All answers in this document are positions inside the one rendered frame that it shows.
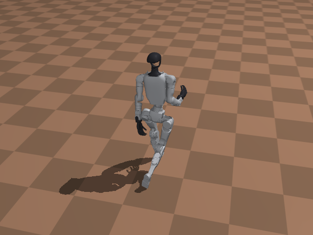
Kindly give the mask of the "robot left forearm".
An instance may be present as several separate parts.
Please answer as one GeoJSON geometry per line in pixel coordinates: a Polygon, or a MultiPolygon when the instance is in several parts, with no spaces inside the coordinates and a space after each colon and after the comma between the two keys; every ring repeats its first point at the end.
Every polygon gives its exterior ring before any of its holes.
{"type": "Polygon", "coordinates": [[[135,117],[137,116],[139,120],[142,119],[142,103],[137,101],[137,95],[135,95],[135,117]]]}

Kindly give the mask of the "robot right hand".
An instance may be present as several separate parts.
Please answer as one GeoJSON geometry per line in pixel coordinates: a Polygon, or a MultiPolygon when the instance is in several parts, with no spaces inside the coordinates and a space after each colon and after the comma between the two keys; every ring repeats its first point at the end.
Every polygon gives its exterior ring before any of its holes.
{"type": "Polygon", "coordinates": [[[187,94],[187,90],[186,90],[186,88],[185,88],[184,85],[181,85],[180,87],[181,87],[181,92],[180,92],[180,94],[177,96],[177,99],[180,99],[180,97],[181,97],[182,99],[184,99],[184,97],[185,97],[186,94],[187,94]],[[183,88],[182,88],[182,86],[183,86],[183,88]]]}

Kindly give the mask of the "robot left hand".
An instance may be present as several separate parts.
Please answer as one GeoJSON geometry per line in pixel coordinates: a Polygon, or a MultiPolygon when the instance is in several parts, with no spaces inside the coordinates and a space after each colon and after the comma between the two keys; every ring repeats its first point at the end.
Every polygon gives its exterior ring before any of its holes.
{"type": "Polygon", "coordinates": [[[143,129],[146,130],[143,126],[142,126],[142,119],[139,120],[138,117],[136,116],[135,117],[135,121],[137,122],[137,131],[138,131],[138,134],[142,135],[142,136],[145,136],[146,133],[144,133],[143,129]]]}

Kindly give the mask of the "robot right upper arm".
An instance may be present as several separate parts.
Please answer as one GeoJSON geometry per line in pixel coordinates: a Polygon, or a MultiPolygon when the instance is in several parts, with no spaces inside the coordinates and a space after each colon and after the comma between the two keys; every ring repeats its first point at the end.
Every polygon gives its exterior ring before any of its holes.
{"type": "Polygon", "coordinates": [[[165,101],[167,103],[172,104],[171,99],[173,98],[173,94],[175,91],[176,78],[173,75],[166,74],[165,79],[166,79],[166,82],[168,83],[168,85],[167,85],[167,97],[166,97],[165,101]]]}

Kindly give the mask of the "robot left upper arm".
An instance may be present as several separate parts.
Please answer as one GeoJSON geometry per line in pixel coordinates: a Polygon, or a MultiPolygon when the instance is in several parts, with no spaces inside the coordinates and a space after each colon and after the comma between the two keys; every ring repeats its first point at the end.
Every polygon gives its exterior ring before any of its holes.
{"type": "Polygon", "coordinates": [[[144,96],[143,93],[143,77],[144,74],[140,74],[136,77],[136,95],[137,95],[137,101],[143,101],[144,96]]]}

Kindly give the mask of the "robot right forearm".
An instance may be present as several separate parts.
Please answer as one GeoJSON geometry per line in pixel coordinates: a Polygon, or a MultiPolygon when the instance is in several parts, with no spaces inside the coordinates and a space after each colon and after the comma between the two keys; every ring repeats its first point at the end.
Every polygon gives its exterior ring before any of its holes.
{"type": "Polygon", "coordinates": [[[171,105],[173,105],[173,106],[180,106],[181,105],[181,103],[182,103],[182,98],[180,97],[180,99],[177,99],[177,98],[172,98],[171,99],[171,105]]]}

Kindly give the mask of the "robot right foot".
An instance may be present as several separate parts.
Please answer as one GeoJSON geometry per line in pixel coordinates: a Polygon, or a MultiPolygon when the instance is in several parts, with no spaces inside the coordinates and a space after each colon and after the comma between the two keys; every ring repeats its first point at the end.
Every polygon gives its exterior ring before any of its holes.
{"type": "Polygon", "coordinates": [[[144,179],[142,181],[142,186],[145,187],[145,188],[148,188],[150,180],[151,180],[151,174],[150,173],[146,173],[144,175],[144,179]]]}

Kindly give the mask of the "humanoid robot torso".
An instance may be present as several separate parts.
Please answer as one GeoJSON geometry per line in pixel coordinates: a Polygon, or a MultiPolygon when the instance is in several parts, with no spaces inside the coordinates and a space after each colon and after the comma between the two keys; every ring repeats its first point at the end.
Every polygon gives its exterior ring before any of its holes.
{"type": "MultiPolygon", "coordinates": [[[[159,71],[158,71],[159,72],[159,71]]],[[[165,75],[167,73],[159,72],[158,77],[149,76],[150,72],[146,72],[143,77],[146,97],[149,103],[154,105],[149,112],[149,120],[155,123],[162,123],[162,118],[165,114],[162,106],[167,97],[167,85],[165,75]]]]}

